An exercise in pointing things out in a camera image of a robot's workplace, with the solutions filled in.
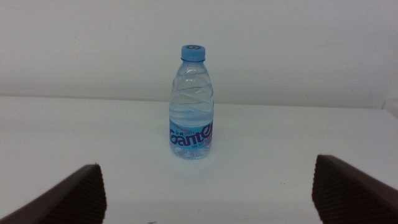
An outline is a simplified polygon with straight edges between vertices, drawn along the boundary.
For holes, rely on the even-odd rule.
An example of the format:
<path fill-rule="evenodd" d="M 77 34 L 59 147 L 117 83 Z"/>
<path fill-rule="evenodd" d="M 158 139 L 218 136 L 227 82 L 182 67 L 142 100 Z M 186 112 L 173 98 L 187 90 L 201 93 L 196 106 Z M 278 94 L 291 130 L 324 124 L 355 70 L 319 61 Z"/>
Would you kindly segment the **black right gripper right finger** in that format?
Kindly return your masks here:
<path fill-rule="evenodd" d="M 332 155 L 318 155 L 312 201 L 322 223 L 397 224 L 397 190 Z"/>

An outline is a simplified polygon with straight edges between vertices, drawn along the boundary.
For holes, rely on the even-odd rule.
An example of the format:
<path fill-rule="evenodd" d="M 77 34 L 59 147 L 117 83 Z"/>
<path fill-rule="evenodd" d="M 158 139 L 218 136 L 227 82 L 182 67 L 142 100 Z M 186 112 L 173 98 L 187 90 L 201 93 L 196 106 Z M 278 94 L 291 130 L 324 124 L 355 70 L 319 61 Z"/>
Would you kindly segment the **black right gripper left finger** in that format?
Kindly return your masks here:
<path fill-rule="evenodd" d="M 107 209 L 101 167 L 85 165 L 1 219 L 3 224 L 101 224 Z"/>

